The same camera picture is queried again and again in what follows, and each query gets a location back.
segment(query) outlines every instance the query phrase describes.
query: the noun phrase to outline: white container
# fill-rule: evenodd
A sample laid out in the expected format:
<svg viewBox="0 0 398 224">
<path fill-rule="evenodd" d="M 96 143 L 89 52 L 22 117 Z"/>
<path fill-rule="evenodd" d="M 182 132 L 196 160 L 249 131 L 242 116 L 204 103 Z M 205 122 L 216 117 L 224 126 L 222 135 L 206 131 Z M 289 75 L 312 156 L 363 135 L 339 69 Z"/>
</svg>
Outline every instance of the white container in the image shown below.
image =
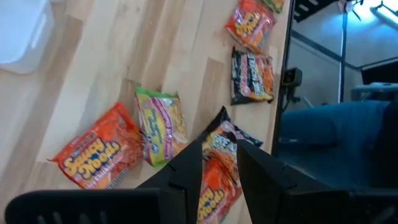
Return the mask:
<svg viewBox="0 0 398 224">
<path fill-rule="evenodd" d="M 53 27 L 48 0 L 0 0 L 0 68 L 20 74 L 37 69 Z"/>
</svg>

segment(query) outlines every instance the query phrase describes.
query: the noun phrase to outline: white plastic bin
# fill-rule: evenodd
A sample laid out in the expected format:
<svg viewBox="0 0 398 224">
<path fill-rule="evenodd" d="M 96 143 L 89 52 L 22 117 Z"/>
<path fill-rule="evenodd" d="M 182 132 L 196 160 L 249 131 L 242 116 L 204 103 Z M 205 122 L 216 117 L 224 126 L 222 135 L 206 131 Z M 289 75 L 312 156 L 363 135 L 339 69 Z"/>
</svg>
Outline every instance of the white plastic bin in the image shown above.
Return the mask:
<svg viewBox="0 0 398 224">
<path fill-rule="evenodd" d="M 48 0 L 0 0 L 0 68 L 20 74 L 37 69 L 53 27 Z"/>
</svg>

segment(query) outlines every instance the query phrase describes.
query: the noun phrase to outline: wooden floor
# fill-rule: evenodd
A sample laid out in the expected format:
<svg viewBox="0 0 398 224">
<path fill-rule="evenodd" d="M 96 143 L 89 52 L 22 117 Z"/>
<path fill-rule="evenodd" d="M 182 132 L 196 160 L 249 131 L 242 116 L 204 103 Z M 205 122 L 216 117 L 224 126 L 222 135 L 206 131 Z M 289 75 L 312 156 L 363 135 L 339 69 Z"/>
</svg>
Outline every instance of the wooden floor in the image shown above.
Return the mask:
<svg viewBox="0 0 398 224">
<path fill-rule="evenodd" d="M 190 139 L 225 105 L 233 122 L 262 139 L 263 149 L 269 152 L 276 101 L 229 105 L 231 49 L 237 43 L 223 25 L 236 2 L 66 0 L 53 4 L 55 30 L 40 69 L 28 75 L 0 70 L 0 210 L 23 192 L 77 189 L 47 159 L 118 100 L 136 120 L 135 82 L 178 92 Z M 268 44 L 276 87 L 289 2 Z M 121 187 L 134 188 L 154 173 L 143 162 Z M 243 197 L 232 210 L 225 223 L 249 222 Z"/>
</svg>

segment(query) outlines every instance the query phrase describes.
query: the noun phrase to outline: snack bag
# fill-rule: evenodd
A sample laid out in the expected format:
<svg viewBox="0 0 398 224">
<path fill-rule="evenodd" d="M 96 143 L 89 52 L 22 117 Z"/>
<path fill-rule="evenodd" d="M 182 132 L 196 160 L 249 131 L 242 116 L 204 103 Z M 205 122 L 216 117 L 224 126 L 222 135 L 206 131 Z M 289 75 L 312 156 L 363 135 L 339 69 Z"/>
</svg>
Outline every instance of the snack bag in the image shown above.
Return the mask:
<svg viewBox="0 0 398 224">
<path fill-rule="evenodd" d="M 235 139 L 245 139 L 257 147 L 262 141 L 251 137 L 245 131 L 231 123 L 226 108 L 223 106 L 216 118 L 199 137 L 202 142 L 205 160 L 215 157 L 226 167 L 233 181 L 239 185 L 238 164 L 236 158 L 237 145 Z"/>
<path fill-rule="evenodd" d="M 51 161 L 83 189 L 113 189 L 142 159 L 142 141 L 127 109 L 116 103 Z"/>
<path fill-rule="evenodd" d="M 225 28 L 244 47 L 262 53 L 274 14 L 256 0 L 240 0 Z"/>
<path fill-rule="evenodd" d="M 274 12 L 276 13 L 281 13 L 283 8 L 284 8 L 284 4 L 285 4 L 285 0 L 262 0 L 264 3 L 267 4 L 267 6 Z"/>
<path fill-rule="evenodd" d="M 274 98 L 272 57 L 232 50 L 231 105 Z"/>
<path fill-rule="evenodd" d="M 211 158 L 203 173 L 197 223 L 221 223 L 241 194 L 242 188 L 237 188 L 219 161 Z"/>
<path fill-rule="evenodd" d="M 152 166 L 165 164 L 188 145 L 180 99 L 136 86 L 144 159 Z"/>
</svg>

